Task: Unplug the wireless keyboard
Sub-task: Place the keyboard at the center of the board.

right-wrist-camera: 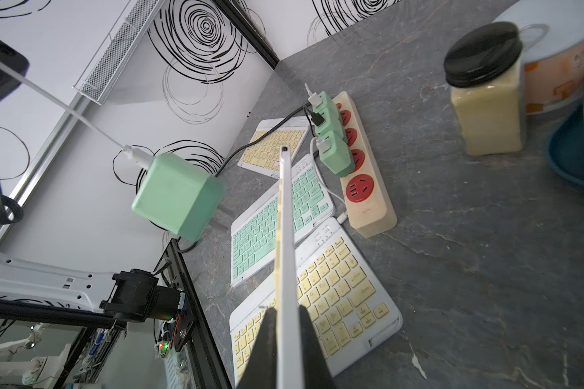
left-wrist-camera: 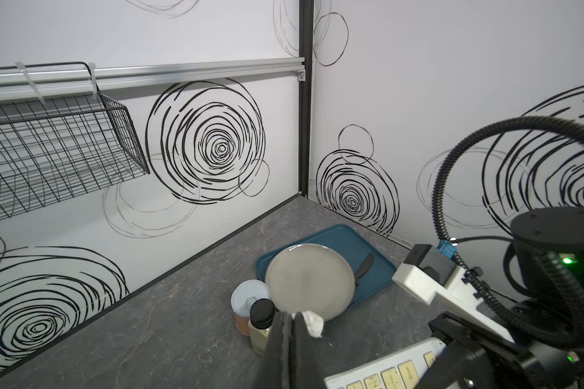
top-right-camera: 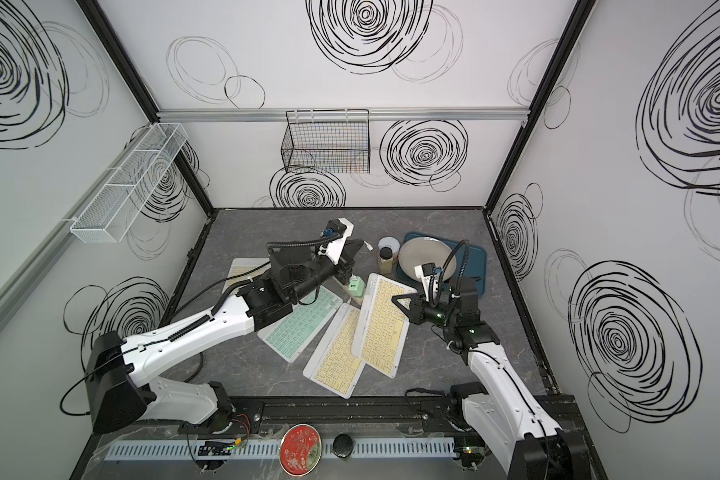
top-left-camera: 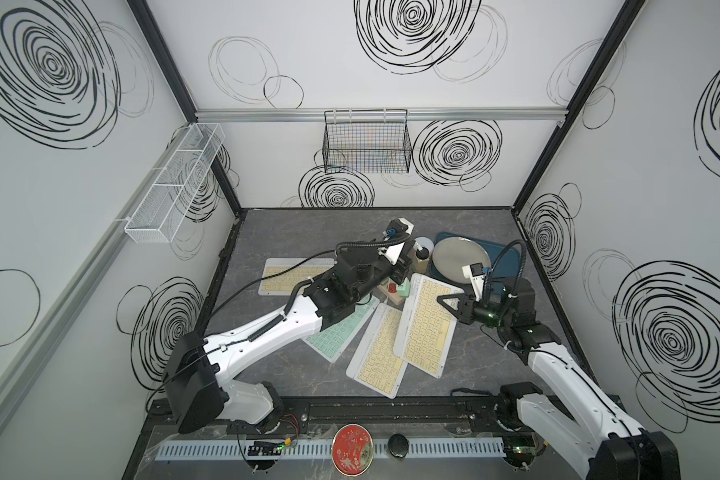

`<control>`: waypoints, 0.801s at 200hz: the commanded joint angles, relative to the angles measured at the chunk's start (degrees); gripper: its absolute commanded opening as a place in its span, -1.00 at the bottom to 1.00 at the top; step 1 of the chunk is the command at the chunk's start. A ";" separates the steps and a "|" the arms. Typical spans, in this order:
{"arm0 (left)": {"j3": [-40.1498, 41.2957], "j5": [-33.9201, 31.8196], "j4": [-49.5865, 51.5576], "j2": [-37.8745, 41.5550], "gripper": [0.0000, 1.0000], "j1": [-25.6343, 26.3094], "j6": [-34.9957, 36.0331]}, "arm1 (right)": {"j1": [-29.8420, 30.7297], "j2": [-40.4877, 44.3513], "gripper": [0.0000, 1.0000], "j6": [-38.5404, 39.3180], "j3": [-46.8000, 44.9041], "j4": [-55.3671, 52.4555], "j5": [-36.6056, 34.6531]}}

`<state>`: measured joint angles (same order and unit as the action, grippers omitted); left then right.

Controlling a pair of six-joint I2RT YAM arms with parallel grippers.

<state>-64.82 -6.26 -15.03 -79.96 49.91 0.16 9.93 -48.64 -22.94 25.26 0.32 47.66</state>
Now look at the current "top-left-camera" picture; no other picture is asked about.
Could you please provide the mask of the mint green usb charger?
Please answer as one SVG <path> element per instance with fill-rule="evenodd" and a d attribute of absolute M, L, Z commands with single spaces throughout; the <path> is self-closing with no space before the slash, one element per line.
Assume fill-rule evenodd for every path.
<path fill-rule="evenodd" d="M 408 280 L 405 280 L 402 284 L 396 285 L 396 294 L 400 298 L 408 298 L 411 292 L 411 284 Z"/>

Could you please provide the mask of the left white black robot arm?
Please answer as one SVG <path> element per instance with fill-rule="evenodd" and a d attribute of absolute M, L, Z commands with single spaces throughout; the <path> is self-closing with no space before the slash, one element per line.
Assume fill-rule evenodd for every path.
<path fill-rule="evenodd" d="M 238 375 L 280 348 L 344 321 L 383 281 L 401 282 L 411 268 L 413 245 L 404 240 L 342 246 L 333 267 L 299 282 L 284 306 L 225 333 L 182 336 L 161 380 L 179 433 L 217 419 L 276 426 L 283 406 L 272 384 L 245 383 Z"/>

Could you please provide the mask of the yellow wireless keyboard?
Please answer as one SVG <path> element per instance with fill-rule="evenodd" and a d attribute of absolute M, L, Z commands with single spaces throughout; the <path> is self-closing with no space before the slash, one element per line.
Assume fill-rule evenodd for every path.
<path fill-rule="evenodd" d="M 394 355 L 430 376 L 440 378 L 457 320 L 438 298 L 462 293 L 461 288 L 414 273 L 393 345 Z"/>
<path fill-rule="evenodd" d="M 408 363 L 393 352 L 402 311 L 379 305 L 347 367 L 346 375 L 387 398 L 397 396 Z"/>

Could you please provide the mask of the cream power strip red sockets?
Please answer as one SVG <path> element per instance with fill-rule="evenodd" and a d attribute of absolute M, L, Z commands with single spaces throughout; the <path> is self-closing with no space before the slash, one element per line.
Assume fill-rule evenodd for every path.
<path fill-rule="evenodd" d="M 402 307 L 406 298 L 401 296 L 398 291 L 398 285 L 389 279 L 376 287 L 381 295 L 386 299 L 386 303 L 395 307 Z"/>

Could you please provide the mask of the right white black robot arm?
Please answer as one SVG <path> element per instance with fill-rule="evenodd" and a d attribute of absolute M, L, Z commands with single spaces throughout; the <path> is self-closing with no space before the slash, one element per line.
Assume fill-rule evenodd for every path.
<path fill-rule="evenodd" d="M 525 278 L 472 281 L 469 293 L 440 295 L 459 322 L 495 329 L 503 348 L 554 392 L 529 382 L 501 389 L 496 418 L 540 435 L 583 479 L 678 479 L 678 450 L 664 433 L 650 432 L 629 416 L 578 365 L 559 337 L 539 322 L 535 291 Z"/>

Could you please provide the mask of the mint green wireless keyboard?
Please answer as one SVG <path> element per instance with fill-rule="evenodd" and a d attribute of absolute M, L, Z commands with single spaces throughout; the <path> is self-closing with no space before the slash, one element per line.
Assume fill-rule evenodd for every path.
<path fill-rule="evenodd" d="M 380 300 L 369 295 L 341 322 L 304 339 L 304 343 L 329 363 L 335 363 L 371 318 Z"/>

